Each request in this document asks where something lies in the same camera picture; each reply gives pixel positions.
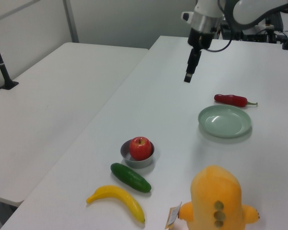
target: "cucumber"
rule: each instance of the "cucumber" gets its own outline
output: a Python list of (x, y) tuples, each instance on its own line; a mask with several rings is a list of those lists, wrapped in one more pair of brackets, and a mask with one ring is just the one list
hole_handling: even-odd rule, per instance
[(129, 185), (137, 191), (142, 193), (149, 193), (152, 189), (149, 182), (147, 182), (141, 175), (137, 174), (132, 169), (120, 163), (111, 164), (111, 171), (120, 181)]

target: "red apple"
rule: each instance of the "red apple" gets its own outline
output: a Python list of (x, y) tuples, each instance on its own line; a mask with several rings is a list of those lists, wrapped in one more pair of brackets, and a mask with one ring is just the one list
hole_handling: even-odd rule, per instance
[(147, 138), (133, 138), (129, 145), (130, 155), (137, 161), (143, 161), (152, 154), (152, 145)]

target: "yellow banana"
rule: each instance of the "yellow banana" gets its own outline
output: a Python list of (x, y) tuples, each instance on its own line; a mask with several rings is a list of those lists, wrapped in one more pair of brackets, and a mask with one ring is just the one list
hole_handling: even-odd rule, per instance
[(109, 197), (116, 198), (123, 202), (137, 221), (145, 223), (144, 212), (139, 203), (128, 192), (115, 185), (99, 187), (93, 195), (87, 198), (86, 202), (90, 204), (95, 200)]

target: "plush toy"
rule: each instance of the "plush toy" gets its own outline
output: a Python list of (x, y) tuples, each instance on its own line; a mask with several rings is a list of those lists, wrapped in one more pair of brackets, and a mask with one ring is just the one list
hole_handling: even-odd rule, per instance
[(191, 200), (178, 213), (189, 230), (244, 230), (259, 219), (255, 208), (241, 203), (238, 180), (220, 166), (208, 166), (194, 177)]

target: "paper tag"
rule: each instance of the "paper tag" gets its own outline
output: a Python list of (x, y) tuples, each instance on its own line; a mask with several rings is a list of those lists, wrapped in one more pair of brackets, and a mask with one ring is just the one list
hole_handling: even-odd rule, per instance
[(179, 212), (179, 210), (180, 210), (180, 206), (181, 206), (181, 203), (180, 203), (179, 206), (177, 206), (177, 207), (171, 207), (171, 208), (169, 209), (168, 221), (167, 221), (167, 224), (166, 224), (166, 226), (165, 226), (164, 229), (168, 229), (168, 228), (171, 229), (171, 228), (173, 227), (173, 223), (174, 223), (174, 221), (175, 221), (176, 218), (177, 218), (178, 212)]

